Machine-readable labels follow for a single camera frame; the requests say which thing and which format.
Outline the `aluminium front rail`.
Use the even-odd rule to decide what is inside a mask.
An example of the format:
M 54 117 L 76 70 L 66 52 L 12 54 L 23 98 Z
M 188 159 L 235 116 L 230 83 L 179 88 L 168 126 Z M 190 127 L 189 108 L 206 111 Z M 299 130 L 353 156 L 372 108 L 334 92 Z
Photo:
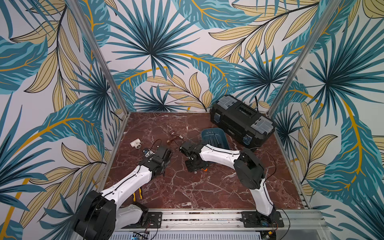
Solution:
M 282 228 L 245 228 L 236 209 L 151 209 L 162 212 L 158 229 L 120 229 L 110 240 L 330 240 L 319 210 L 278 210 Z

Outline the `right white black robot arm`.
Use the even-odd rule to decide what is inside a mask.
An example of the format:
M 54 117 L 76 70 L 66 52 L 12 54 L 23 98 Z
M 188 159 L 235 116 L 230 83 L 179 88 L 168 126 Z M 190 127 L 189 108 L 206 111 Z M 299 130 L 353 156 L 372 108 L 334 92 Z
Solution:
M 266 227 L 275 222 L 276 208 L 266 187 L 265 168 L 252 150 L 233 151 L 209 144 L 184 142 L 179 151 L 187 157 L 185 164 L 189 172 L 205 170 L 212 163 L 235 170 L 256 204 L 256 216 L 250 219 L 250 223 Z

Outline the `right aluminium corner post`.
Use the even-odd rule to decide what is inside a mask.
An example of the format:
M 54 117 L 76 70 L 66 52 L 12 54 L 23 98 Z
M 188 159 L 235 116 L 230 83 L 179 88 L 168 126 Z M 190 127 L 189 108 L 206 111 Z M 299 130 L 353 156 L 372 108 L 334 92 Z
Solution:
M 280 101 L 284 98 L 285 92 L 288 90 L 289 86 L 291 85 L 294 77 L 296 76 L 298 70 L 300 69 L 302 63 L 306 59 L 307 55 L 310 53 L 310 51 L 313 49 L 315 43 L 319 39 L 319 37 L 322 35 L 323 30 L 326 28 L 329 20 L 331 19 L 333 13 L 337 10 L 339 4 L 341 3 L 341 0 L 338 1 L 330 1 L 330 3 L 325 8 L 324 14 L 319 18 L 319 23 L 315 25 L 313 33 L 309 36 L 308 41 L 303 47 L 303 50 L 299 54 L 297 60 L 295 61 L 295 64 L 293 65 L 292 69 L 290 70 L 285 82 L 282 84 L 279 92 L 277 93 L 273 104 L 271 105 L 270 109 L 267 112 L 267 115 L 271 117 L 277 110 L 278 105 Z

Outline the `aluminium corner post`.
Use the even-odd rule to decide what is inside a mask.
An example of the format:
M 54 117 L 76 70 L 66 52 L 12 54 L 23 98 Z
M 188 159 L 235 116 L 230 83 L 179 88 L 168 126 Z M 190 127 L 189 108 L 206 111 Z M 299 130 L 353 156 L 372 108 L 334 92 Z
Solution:
M 124 115 L 128 117 L 130 115 L 129 111 L 126 108 L 125 101 L 123 100 L 121 94 L 119 93 L 118 87 L 116 82 L 114 81 L 113 75 L 111 74 L 111 71 L 107 65 L 107 62 L 105 61 L 105 58 L 102 54 L 102 51 L 99 48 L 99 45 L 97 43 L 97 40 L 94 36 L 94 33 L 91 30 L 91 26 L 88 24 L 85 14 L 83 13 L 81 6 L 78 1 L 75 0 L 69 0 L 68 1 L 69 7 L 71 8 L 75 19 L 77 20 L 79 27 L 83 31 L 88 44 L 91 48 L 91 51 L 95 55 L 95 59 L 99 63 L 99 66 L 102 69 L 103 74 L 106 77 L 106 80 L 108 84 L 110 85 L 112 92 L 115 94 L 116 99 L 120 107 L 122 108 Z
M 277 93 L 273 104 L 271 105 L 270 109 L 267 112 L 267 115 L 271 117 L 277 110 L 278 105 L 280 101 L 284 98 L 285 92 L 288 90 L 289 86 L 291 85 L 294 77 L 296 76 L 298 70 L 300 69 L 302 63 L 306 59 L 307 55 L 310 53 L 310 51 L 313 49 L 315 43 L 319 39 L 319 37 L 322 35 L 323 30 L 326 28 L 329 20 L 331 19 L 333 13 L 337 10 L 339 4 L 341 3 L 341 0 L 338 1 L 330 1 L 330 3 L 325 8 L 324 14 L 319 18 L 319 23 L 315 25 L 313 33 L 309 36 L 308 41 L 303 47 L 303 50 L 299 54 L 297 60 L 295 61 L 295 64 L 293 65 L 292 69 L 290 70 L 285 82 L 282 84 L 279 92 Z

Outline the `white pipe tee fitting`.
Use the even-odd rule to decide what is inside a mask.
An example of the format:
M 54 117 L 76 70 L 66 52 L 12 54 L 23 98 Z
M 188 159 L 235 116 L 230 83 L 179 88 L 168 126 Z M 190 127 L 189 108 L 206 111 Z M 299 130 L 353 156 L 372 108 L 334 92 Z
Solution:
M 142 144 L 140 139 L 135 139 L 134 141 L 130 142 L 130 145 L 132 148 L 140 149 Z

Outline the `left aluminium corner post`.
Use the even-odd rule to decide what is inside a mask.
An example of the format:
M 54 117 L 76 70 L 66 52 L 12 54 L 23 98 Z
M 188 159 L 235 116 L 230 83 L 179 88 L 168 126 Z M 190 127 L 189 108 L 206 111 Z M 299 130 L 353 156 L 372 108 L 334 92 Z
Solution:
M 119 93 L 118 87 L 116 82 L 114 81 L 113 75 L 111 74 L 111 71 L 107 65 L 107 62 L 105 61 L 105 58 L 102 54 L 102 51 L 99 48 L 99 45 L 97 43 L 97 40 L 94 36 L 94 33 L 91 30 L 91 26 L 88 24 L 85 14 L 83 13 L 81 6 L 78 1 L 75 0 L 69 0 L 68 1 L 69 7 L 71 8 L 75 19 L 77 20 L 79 27 L 83 31 L 88 44 L 91 48 L 91 51 L 95 55 L 95 59 L 99 63 L 99 66 L 102 69 L 103 74 L 106 77 L 106 80 L 108 84 L 110 85 L 112 92 L 115 94 L 116 99 L 120 107 L 122 108 L 124 115 L 128 117 L 130 115 L 129 111 L 126 108 L 125 101 L 123 100 L 121 94 Z

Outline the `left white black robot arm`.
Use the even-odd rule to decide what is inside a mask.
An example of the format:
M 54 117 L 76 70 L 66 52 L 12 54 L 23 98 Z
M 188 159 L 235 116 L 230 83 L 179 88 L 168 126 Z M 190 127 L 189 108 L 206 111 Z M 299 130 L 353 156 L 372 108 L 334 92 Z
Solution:
M 140 203 L 123 208 L 122 204 L 139 188 L 165 173 L 172 153 L 164 146 L 149 150 L 122 180 L 101 192 L 89 192 L 75 216 L 74 232 L 84 240 L 108 240 L 114 231 L 124 227 L 146 227 L 150 222 L 148 208 Z

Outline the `teal plastic storage box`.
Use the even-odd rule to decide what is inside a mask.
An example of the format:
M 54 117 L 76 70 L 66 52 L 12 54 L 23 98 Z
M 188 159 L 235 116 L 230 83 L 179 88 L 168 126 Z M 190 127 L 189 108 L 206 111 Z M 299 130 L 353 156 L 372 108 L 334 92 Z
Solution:
M 220 128 L 204 129 L 201 132 L 203 143 L 213 147 L 229 150 L 230 146 L 225 132 Z

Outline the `black plastic toolbox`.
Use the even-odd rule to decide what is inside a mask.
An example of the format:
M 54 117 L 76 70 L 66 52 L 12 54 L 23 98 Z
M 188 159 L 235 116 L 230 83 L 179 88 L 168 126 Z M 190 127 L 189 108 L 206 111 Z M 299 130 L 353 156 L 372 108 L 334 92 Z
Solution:
M 277 124 L 231 95 L 216 101 L 211 122 L 246 148 L 259 148 L 275 132 Z

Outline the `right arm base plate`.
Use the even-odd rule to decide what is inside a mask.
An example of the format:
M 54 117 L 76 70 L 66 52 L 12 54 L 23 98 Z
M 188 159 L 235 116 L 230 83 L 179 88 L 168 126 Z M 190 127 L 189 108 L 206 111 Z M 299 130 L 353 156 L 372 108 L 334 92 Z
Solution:
M 241 212 L 240 221 L 245 228 L 282 228 L 285 226 L 280 212 L 274 212 L 268 216 L 257 211 Z

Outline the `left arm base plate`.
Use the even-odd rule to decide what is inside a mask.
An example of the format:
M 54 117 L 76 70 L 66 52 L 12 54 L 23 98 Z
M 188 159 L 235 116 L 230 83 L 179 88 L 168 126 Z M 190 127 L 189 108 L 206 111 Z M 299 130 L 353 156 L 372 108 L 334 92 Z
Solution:
M 148 212 L 136 224 L 123 226 L 123 229 L 158 229 L 162 226 L 162 212 Z

